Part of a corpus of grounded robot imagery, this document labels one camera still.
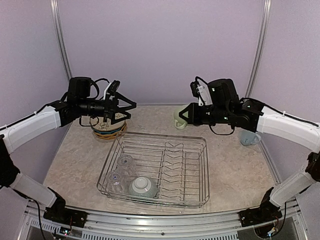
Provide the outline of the light blue ceramic mug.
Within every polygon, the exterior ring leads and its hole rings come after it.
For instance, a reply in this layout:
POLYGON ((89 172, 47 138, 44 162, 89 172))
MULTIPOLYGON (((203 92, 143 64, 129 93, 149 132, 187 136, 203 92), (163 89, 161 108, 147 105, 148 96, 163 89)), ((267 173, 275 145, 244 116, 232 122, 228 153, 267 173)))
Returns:
POLYGON ((240 135, 240 143, 243 146, 256 145, 261 141, 261 136, 255 132, 243 130, 240 135))

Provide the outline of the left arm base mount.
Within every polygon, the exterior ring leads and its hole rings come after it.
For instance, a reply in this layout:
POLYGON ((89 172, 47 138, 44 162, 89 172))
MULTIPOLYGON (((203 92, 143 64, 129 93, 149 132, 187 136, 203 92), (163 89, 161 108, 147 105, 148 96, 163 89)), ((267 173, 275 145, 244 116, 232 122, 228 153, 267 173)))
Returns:
POLYGON ((68 225, 70 227, 84 228, 88 213, 81 210, 62 208, 46 208, 43 214, 46 220, 68 225))

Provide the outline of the green ceramic mug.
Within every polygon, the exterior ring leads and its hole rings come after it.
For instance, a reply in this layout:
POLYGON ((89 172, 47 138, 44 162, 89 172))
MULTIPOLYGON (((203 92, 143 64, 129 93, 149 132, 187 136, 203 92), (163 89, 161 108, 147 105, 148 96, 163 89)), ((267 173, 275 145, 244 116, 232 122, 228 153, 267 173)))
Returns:
POLYGON ((182 130, 184 129, 188 123, 187 121, 185 121, 184 119, 182 119, 180 116, 179 116, 179 113, 184 110, 188 105, 185 104, 185 105, 181 105, 179 107, 177 107, 174 112, 173 112, 173 119, 174 119, 174 127, 177 129, 177 130, 182 130))

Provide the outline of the cream white plate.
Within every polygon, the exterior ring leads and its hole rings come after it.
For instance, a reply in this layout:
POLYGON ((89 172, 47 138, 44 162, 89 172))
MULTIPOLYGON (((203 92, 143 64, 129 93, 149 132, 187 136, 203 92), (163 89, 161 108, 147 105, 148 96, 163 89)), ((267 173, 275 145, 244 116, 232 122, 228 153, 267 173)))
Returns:
POLYGON ((116 124, 111 124, 111 120, 108 119, 107 122, 103 122, 103 117, 91 118, 89 124, 91 127, 94 127, 99 130, 113 130, 121 127, 126 121, 118 122, 116 124))

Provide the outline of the yellow polka dot plate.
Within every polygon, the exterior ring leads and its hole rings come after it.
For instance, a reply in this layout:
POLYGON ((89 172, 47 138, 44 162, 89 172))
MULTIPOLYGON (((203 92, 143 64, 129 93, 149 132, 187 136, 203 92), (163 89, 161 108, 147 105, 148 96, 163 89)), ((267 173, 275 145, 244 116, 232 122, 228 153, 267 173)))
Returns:
POLYGON ((100 139, 111 140, 111 139, 114 139, 117 135, 121 135, 126 131, 127 131, 127 126, 124 126, 119 131, 116 131, 115 133, 112 133, 112 134, 100 134, 96 132, 94 132, 93 134, 100 139))
POLYGON ((107 141, 114 140, 115 138, 123 136, 126 133, 127 133, 126 131, 117 131, 117 132, 115 132, 113 134, 100 134, 100 133, 97 133, 97 132, 93 132, 93 134, 97 138, 99 138, 101 140, 107 140, 107 141))

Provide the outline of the blue polka dot plate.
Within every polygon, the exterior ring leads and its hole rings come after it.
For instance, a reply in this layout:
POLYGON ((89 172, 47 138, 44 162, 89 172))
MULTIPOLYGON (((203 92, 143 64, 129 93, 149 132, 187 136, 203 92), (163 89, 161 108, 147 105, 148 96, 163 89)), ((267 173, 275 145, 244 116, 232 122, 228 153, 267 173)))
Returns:
POLYGON ((119 132, 122 132, 126 128, 127 124, 124 123, 121 127, 115 128, 115 129, 97 129, 94 127, 91 127, 93 130, 93 133, 96 134, 97 136, 104 137, 104 136, 111 136, 115 135, 119 132))

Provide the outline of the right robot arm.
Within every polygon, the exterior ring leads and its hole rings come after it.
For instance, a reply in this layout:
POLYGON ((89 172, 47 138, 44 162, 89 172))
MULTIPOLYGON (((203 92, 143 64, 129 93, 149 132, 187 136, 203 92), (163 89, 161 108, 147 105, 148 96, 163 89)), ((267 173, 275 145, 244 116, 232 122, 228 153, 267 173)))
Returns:
POLYGON ((256 218, 266 222, 290 198, 320 180, 320 125, 279 111, 259 100, 239 98, 229 78, 206 82, 195 77, 192 95, 198 102, 190 103, 178 115, 189 125, 226 124, 252 133, 270 134, 294 142, 310 150, 307 167, 288 177, 265 193, 256 210, 256 218))

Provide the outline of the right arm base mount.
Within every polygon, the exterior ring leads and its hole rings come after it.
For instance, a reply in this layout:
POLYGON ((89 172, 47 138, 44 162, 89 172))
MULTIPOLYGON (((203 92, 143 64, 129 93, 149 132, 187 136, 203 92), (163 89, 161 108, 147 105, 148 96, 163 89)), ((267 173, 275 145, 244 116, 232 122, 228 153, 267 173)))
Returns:
POLYGON ((283 216, 279 207, 248 208, 240 211, 238 215, 242 227, 263 224, 283 216))

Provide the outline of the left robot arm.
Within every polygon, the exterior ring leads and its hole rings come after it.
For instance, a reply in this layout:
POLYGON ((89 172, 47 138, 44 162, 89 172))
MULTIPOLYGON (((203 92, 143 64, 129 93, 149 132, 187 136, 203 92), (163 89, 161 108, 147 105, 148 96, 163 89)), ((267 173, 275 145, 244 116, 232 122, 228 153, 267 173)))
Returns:
POLYGON ((97 82, 89 77, 73 77, 68 90, 60 100, 45 104, 40 110, 0 128, 0 185, 14 190, 24 198, 45 207, 43 217, 57 223, 83 227, 88 214, 66 207, 66 201, 57 192, 21 173, 11 154, 36 137, 62 128, 83 116, 101 117, 112 124, 131 118, 129 110, 136 102, 117 90, 120 81, 114 80, 104 90, 103 98, 91 97, 91 87, 99 91, 97 82))

